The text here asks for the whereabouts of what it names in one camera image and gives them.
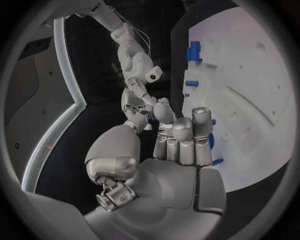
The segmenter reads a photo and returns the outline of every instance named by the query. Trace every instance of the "led light strip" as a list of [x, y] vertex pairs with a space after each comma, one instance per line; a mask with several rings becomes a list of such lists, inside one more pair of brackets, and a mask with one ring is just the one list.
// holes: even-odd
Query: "led light strip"
[[54, 20], [53, 35], [60, 70], [75, 103], [52, 124], [33, 150], [22, 178], [22, 190], [30, 193], [36, 191], [40, 174], [52, 148], [87, 105], [70, 63], [65, 39], [64, 18]]

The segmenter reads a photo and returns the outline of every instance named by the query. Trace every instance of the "wire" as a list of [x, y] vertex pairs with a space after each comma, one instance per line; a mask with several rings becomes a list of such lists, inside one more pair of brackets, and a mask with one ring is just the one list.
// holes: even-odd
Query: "wire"
[[111, 10], [113, 10], [124, 22], [126, 22], [127, 24], [129, 24], [132, 29], [134, 30], [134, 32], [145, 42], [146, 46], [148, 47], [148, 56], [151, 56], [151, 41], [150, 38], [148, 37], [148, 35], [146, 33], [144, 33], [142, 30], [138, 29], [137, 27], [133, 26], [131, 24], [130, 21], [128, 21], [123, 15], [121, 15], [115, 8], [113, 8], [112, 6], [108, 6]]

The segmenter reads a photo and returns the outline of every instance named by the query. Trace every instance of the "white plastic surface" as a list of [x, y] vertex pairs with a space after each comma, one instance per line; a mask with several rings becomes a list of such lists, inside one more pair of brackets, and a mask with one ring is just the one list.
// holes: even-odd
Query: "white plastic surface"
[[[287, 67], [263, 28], [240, 7], [220, 12], [189, 29], [200, 41], [202, 63], [188, 63], [182, 113], [210, 108], [214, 147], [212, 166], [226, 192], [255, 184], [291, 158], [296, 104]], [[198, 81], [198, 87], [185, 86]]]

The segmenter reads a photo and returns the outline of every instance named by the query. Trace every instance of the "screw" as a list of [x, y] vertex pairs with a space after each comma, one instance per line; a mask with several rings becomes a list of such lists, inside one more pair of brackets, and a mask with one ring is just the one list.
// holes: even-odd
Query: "screw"
[[126, 202], [126, 200], [127, 200], [127, 196], [122, 195], [122, 196], [120, 197], [120, 201], [121, 201], [122, 203]]

